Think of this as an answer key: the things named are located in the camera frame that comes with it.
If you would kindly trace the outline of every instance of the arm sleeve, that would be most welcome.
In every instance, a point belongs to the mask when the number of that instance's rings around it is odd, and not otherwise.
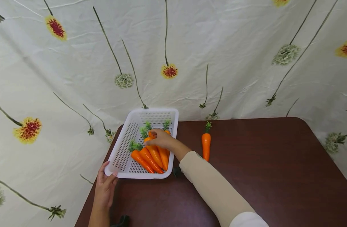
[[[243,212],[238,214],[229,227],[269,227],[267,223],[256,213]]]
[[[221,227],[229,227],[232,221],[235,221],[234,218],[240,213],[249,211],[255,214],[249,203],[231,186],[223,175],[195,151],[190,151],[185,155],[180,162],[180,168],[214,212]],[[234,224],[230,227],[237,227],[236,221]]]

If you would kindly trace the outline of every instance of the black object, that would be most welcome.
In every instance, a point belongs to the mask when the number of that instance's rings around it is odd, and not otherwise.
[[[118,224],[111,225],[110,227],[128,227],[129,226],[129,216],[122,215]]]
[[[173,168],[173,174],[175,177],[179,177],[182,174],[181,168],[180,167],[174,167]]]

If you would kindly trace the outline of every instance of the beige sleeve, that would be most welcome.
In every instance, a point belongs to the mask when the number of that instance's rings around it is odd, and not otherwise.
[[[228,227],[240,213],[255,212],[223,175],[195,151],[185,155],[180,168],[215,213],[221,227]]]

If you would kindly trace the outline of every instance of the white plastic basket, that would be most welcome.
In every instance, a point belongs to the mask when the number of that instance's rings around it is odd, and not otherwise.
[[[109,176],[118,171],[118,178],[133,179],[164,179],[168,177],[173,170],[174,154],[172,152],[170,152],[167,171],[164,174],[152,174],[133,160],[129,151],[129,143],[132,139],[136,143],[143,144],[139,128],[144,126],[146,121],[150,122],[152,128],[162,129],[166,120],[171,120],[168,130],[171,132],[171,136],[176,138],[179,122],[178,110],[174,108],[141,108],[131,111],[109,156],[109,165],[105,167],[105,174]]]

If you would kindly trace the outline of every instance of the green carrot top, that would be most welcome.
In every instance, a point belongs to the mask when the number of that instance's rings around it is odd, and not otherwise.
[[[205,133],[209,133],[211,129],[211,122],[206,122],[206,125],[205,125]]]
[[[146,120],[146,129],[148,130],[148,131],[150,131],[151,129],[152,129],[152,127],[151,127],[151,125],[150,125],[150,122],[148,121],[148,120]]]
[[[149,130],[146,128],[146,127],[141,127],[140,129],[139,129],[139,131],[141,132],[141,137],[143,138],[143,139],[145,139],[145,138],[147,138],[149,135],[148,135],[148,133],[149,133]]]
[[[132,152],[134,150],[142,150],[143,149],[143,145],[140,143],[136,143],[133,139],[130,141],[129,143],[129,151]]]
[[[168,126],[171,124],[171,120],[167,120],[163,123],[163,130],[168,130]]]

